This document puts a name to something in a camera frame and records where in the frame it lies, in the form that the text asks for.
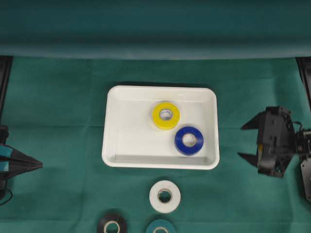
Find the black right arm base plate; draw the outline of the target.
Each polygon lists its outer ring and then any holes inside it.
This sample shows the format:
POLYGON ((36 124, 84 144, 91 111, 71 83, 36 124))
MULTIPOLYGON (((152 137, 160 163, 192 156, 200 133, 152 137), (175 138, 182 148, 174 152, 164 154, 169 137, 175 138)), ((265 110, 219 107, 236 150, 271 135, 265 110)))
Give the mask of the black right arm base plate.
POLYGON ((311 202, 311 159, 304 160, 300 167, 306 200, 311 202))

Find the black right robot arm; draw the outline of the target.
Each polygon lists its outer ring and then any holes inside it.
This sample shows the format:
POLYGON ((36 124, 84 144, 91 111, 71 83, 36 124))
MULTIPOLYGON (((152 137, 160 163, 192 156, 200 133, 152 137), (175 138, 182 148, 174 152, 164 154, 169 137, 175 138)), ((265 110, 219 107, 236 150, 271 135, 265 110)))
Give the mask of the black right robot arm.
POLYGON ((245 123, 242 130, 258 130, 257 153, 239 152, 238 155, 258 169, 258 173, 282 178, 294 155, 301 159, 311 156, 311 131, 291 112, 281 106, 266 107, 245 123))

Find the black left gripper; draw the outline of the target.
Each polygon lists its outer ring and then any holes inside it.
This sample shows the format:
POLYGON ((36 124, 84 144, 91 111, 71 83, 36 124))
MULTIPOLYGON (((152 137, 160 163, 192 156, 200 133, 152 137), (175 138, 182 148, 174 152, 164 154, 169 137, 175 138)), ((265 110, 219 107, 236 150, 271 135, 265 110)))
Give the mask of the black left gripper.
MULTIPOLYGON (((17 149, 6 145, 9 136, 8 127, 0 125, 0 160, 1 161, 18 161, 22 163, 41 163, 41 161, 28 156, 17 149)), ((8 180, 22 173, 31 172, 43 168, 43 164, 27 164, 26 166, 11 166, 7 164, 0 169, 0 179, 8 180)))

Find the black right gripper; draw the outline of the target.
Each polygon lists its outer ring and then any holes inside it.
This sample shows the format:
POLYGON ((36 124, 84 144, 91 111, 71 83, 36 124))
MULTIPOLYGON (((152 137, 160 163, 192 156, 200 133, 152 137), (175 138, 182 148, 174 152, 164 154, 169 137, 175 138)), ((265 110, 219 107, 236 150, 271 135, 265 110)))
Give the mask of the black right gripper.
POLYGON ((288 109, 267 107, 256 114, 241 130, 258 130, 257 154, 238 152, 258 173, 282 178, 295 152, 294 127, 288 109))

